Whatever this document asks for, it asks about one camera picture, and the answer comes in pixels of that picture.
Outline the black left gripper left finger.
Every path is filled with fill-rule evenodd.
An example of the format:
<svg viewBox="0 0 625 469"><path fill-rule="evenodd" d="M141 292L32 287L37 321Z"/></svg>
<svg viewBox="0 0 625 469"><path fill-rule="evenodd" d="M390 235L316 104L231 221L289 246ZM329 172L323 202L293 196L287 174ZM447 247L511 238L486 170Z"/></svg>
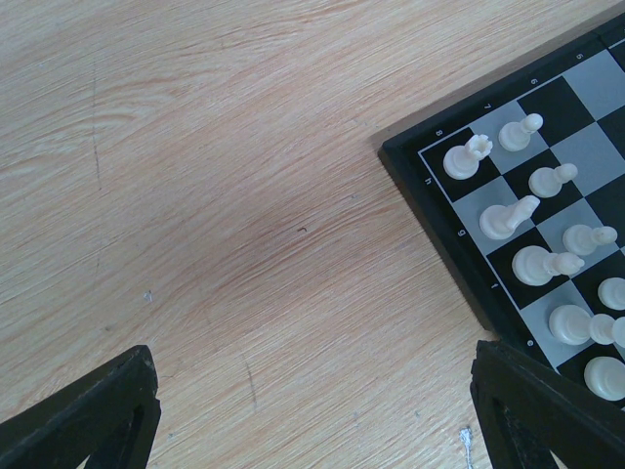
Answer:
<svg viewBox="0 0 625 469"><path fill-rule="evenodd" d="M161 407L150 349L134 346L1 423L3 468L145 468Z"/></svg>

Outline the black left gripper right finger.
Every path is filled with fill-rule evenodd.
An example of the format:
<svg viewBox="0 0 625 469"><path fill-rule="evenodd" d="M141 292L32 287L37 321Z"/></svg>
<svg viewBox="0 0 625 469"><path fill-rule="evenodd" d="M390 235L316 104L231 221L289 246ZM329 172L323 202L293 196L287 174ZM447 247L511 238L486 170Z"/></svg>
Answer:
<svg viewBox="0 0 625 469"><path fill-rule="evenodd" d="M622 468L624 412L500 341L479 341L470 386L494 468Z"/></svg>

